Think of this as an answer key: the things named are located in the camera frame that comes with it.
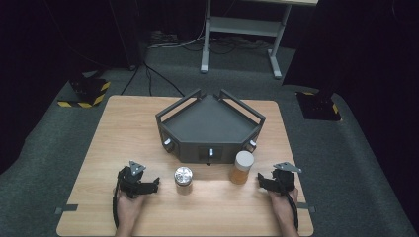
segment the metal frame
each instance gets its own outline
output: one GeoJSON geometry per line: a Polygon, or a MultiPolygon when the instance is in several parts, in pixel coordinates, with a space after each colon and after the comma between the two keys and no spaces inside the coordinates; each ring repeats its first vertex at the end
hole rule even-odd
{"type": "Polygon", "coordinates": [[[210,1],[211,0],[207,0],[206,34],[204,39],[203,58],[201,61],[201,72],[207,73],[209,71],[210,32],[224,32],[275,37],[274,48],[268,49],[268,56],[271,61],[272,70],[274,72],[275,78],[282,78],[281,69],[278,65],[277,53],[278,48],[280,46],[281,38],[284,34],[284,29],[287,25],[287,19],[290,15],[292,5],[287,5],[283,18],[280,22],[269,22],[236,18],[212,17],[210,15],[210,1]]]}

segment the robotic hand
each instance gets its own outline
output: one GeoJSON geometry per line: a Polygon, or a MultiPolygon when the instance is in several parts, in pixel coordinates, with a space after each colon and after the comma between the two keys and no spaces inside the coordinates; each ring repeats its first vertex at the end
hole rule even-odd
{"type": "Polygon", "coordinates": [[[129,198],[137,198],[139,195],[149,195],[157,193],[160,178],[155,179],[152,183],[143,183],[141,181],[144,174],[145,166],[133,161],[129,161],[129,167],[125,166],[118,172],[117,186],[115,187],[113,197],[113,213],[115,225],[119,226],[117,215],[117,192],[121,190],[125,192],[129,198]]]}

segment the amber jar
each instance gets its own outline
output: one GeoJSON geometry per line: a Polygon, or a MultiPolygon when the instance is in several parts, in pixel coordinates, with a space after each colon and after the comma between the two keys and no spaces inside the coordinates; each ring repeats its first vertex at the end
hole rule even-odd
{"type": "Polygon", "coordinates": [[[252,153],[248,151],[240,151],[236,155],[233,167],[230,170],[230,181],[236,185],[243,185],[246,183],[249,176],[250,168],[253,165],[255,158],[252,153]]]}

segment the human arm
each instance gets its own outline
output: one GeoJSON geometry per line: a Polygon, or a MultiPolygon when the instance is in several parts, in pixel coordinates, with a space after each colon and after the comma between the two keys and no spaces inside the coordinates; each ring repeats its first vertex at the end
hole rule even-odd
{"type": "MultiPolygon", "coordinates": [[[[268,191],[269,196],[271,197],[272,207],[275,213],[275,216],[278,219],[280,224],[281,232],[284,237],[295,237],[299,236],[296,228],[293,224],[293,210],[290,206],[289,201],[286,196],[281,196],[281,194],[268,191]]],[[[298,197],[298,189],[294,189],[289,192],[293,202],[296,203],[298,197]]]]}
{"type": "Polygon", "coordinates": [[[130,237],[133,228],[141,213],[142,203],[146,195],[140,195],[137,198],[129,198],[125,192],[117,193],[117,214],[120,222],[116,237],[130,237]]]}

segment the wooden table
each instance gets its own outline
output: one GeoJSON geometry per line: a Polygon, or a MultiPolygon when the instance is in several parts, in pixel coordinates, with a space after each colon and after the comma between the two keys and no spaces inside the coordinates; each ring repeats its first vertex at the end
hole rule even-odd
{"type": "Polygon", "coordinates": [[[271,61],[274,77],[277,79],[282,78],[283,76],[280,66],[278,65],[277,52],[287,25],[292,5],[314,7],[317,4],[317,0],[248,0],[261,3],[285,4],[287,7],[284,11],[282,19],[280,21],[272,22],[212,16],[210,14],[210,1],[211,0],[207,0],[206,31],[204,35],[203,57],[201,59],[201,72],[207,73],[209,71],[210,32],[246,34],[275,37],[274,47],[272,49],[268,49],[268,56],[271,61]]]}
{"type": "MultiPolygon", "coordinates": [[[[113,236],[113,189],[118,171],[129,160],[146,170],[142,180],[160,177],[157,194],[143,205],[134,236],[278,236],[281,230],[267,192],[259,188],[260,172],[272,178],[273,165],[293,164],[278,105],[272,101],[243,101],[266,117],[253,153],[255,163],[245,185],[228,180],[230,164],[183,164],[160,142],[155,115],[179,100],[163,97],[113,96],[106,105],[67,204],[57,226],[60,236],[113,236]],[[193,191],[176,192],[174,172],[180,166],[194,172],[193,191]]],[[[305,202],[298,174],[298,202],[305,202]]],[[[298,210],[299,234],[309,236],[313,226],[307,209],[298,210]]]]}

